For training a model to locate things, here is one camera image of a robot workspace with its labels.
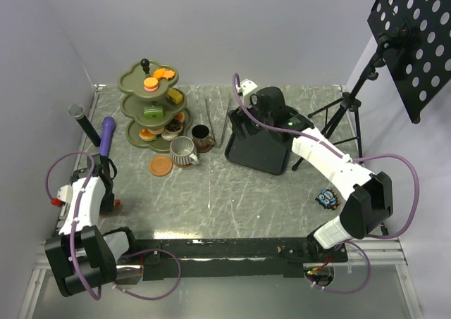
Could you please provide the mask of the green layered cake slice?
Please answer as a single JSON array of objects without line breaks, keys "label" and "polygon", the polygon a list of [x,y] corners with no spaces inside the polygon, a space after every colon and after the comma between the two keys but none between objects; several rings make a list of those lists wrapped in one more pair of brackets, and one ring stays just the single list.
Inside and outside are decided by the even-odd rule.
[{"label": "green layered cake slice", "polygon": [[146,106],[143,108],[143,116],[146,119],[156,119],[164,117],[163,106]]}]

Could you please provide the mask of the black handheld microphone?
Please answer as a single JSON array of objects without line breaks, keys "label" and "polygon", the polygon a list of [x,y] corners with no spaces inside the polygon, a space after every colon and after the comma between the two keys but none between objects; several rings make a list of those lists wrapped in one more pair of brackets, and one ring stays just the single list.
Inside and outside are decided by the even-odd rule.
[{"label": "black handheld microphone", "polygon": [[82,128],[91,143],[93,143],[95,147],[99,147],[101,143],[101,137],[94,129],[91,122],[88,120],[85,114],[84,107],[80,104],[71,104],[68,107],[68,114],[77,121],[78,125]]}]

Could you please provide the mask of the yellow layered cake slice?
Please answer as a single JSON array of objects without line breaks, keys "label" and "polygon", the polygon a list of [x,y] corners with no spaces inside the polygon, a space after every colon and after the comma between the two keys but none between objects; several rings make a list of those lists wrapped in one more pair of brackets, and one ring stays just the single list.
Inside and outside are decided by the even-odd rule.
[{"label": "yellow layered cake slice", "polygon": [[175,105],[180,104],[184,100],[183,94],[174,88],[168,90],[166,98]]}]

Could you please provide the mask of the copper cup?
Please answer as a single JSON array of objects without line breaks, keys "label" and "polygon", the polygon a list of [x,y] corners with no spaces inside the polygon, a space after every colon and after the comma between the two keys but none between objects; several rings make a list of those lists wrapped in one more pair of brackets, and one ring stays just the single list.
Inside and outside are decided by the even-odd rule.
[{"label": "copper cup", "polygon": [[[118,208],[121,205],[121,201],[119,199],[116,199],[113,203],[113,210],[115,210],[116,208]],[[100,218],[105,218],[105,217],[109,217],[113,215],[113,212],[110,213],[100,213],[99,217]]]}]

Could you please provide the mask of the dark wooden coaster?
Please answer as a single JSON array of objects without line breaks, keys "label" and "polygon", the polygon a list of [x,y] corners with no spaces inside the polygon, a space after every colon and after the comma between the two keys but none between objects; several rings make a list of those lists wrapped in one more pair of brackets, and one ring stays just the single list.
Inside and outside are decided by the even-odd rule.
[{"label": "dark wooden coaster", "polygon": [[193,140],[193,143],[198,153],[207,153],[214,147],[213,142],[197,142]]}]

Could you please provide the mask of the white cream donut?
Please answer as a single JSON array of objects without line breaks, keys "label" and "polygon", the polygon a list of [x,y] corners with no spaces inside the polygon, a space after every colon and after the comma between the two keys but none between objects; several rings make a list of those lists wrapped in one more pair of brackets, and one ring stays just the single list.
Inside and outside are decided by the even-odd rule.
[{"label": "white cream donut", "polygon": [[175,134],[171,134],[168,132],[161,133],[161,138],[167,142],[172,142],[177,136],[178,136],[178,133],[175,133]]}]

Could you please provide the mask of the round orange cracker biscuit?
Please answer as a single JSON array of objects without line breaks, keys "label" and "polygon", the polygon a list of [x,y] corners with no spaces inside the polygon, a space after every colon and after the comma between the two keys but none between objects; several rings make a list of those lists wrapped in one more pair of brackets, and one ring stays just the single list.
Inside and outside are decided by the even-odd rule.
[{"label": "round orange cracker biscuit", "polygon": [[145,87],[156,87],[156,86],[159,86],[159,81],[154,77],[147,77],[144,80],[143,85]]}]

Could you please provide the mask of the orange flower cookie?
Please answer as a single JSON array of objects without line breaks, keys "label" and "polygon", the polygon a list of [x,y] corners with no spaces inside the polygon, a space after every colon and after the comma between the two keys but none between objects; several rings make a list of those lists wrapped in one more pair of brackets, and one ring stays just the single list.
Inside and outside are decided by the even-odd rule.
[{"label": "orange flower cookie", "polygon": [[163,73],[163,78],[167,80],[172,80],[177,75],[176,71],[171,69],[165,69]]}]

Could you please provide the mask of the dark metal cup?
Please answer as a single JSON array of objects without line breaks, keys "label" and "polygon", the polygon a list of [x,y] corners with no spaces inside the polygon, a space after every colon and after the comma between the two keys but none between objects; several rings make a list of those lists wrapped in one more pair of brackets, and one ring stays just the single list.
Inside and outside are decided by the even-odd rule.
[{"label": "dark metal cup", "polygon": [[198,149],[214,145],[214,138],[210,135],[210,129],[206,125],[195,125],[192,128],[192,140]]}]

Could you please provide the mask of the pink macaron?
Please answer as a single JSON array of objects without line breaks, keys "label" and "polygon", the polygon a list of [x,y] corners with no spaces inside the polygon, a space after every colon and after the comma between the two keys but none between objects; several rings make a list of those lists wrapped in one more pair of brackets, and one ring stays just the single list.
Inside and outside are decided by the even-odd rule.
[{"label": "pink macaron", "polygon": [[158,86],[156,86],[156,87],[145,87],[145,86],[144,86],[144,90],[146,90],[146,91],[148,91],[148,92],[154,92],[154,91],[156,91],[158,88],[159,88]]}]

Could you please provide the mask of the ribbed grey bowl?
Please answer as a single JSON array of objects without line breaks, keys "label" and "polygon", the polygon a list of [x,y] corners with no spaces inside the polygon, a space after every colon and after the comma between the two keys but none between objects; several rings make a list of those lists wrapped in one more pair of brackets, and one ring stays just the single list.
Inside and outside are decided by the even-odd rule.
[{"label": "ribbed grey bowl", "polygon": [[176,137],[170,144],[169,155],[176,165],[198,165],[199,158],[194,142],[186,136]]}]

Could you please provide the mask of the light wooden coaster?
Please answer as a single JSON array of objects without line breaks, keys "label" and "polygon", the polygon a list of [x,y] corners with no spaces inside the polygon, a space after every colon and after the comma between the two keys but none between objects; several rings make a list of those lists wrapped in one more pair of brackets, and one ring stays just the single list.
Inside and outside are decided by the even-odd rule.
[{"label": "light wooden coaster", "polygon": [[152,175],[163,177],[173,169],[173,162],[168,156],[159,155],[149,162],[149,171]]},{"label": "light wooden coaster", "polygon": [[191,163],[189,163],[189,164],[177,164],[177,163],[175,163],[174,165],[178,166],[179,168],[189,168],[190,166],[192,166]]}]

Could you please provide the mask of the metal tongs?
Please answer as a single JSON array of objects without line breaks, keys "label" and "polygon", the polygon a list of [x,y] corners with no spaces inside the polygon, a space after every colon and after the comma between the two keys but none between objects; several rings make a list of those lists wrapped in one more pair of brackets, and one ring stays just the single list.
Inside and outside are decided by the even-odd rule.
[{"label": "metal tongs", "polygon": [[230,93],[217,93],[204,97],[207,125],[211,130],[214,145],[221,148],[228,128],[228,111],[231,107]]}]

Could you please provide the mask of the green three-tier serving stand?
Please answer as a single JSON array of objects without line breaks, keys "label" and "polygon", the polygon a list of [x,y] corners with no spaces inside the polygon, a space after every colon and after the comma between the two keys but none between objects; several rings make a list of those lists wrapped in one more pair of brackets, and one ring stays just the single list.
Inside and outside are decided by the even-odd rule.
[{"label": "green three-tier serving stand", "polygon": [[178,79],[173,66],[147,58],[118,78],[125,95],[121,110],[130,119],[125,136],[131,145],[167,154],[173,138],[187,134],[193,116],[185,93],[175,87]]}]

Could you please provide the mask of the orange glazed donut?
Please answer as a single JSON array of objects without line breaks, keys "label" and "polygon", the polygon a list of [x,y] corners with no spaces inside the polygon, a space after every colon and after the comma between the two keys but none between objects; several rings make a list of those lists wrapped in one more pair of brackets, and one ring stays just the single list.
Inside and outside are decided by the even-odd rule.
[{"label": "orange glazed donut", "polygon": [[158,138],[158,135],[153,134],[149,129],[142,128],[139,131],[139,137],[144,142],[152,142]]}]

